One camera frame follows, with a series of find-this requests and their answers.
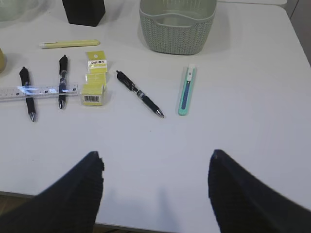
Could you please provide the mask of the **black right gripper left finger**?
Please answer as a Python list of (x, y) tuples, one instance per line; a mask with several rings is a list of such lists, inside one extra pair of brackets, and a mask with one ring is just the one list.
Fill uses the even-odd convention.
[(91, 233), (101, 203), (104, 163), (87, 154), (45, 191), (0, 217), (2, 233)]

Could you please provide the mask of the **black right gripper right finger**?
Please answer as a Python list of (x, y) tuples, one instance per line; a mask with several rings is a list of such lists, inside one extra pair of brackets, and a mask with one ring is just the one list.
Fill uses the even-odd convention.
[(208, 197), (222, 233), (309, 233), (310, 210), (279, 194), (223, 150), (208, 170)]

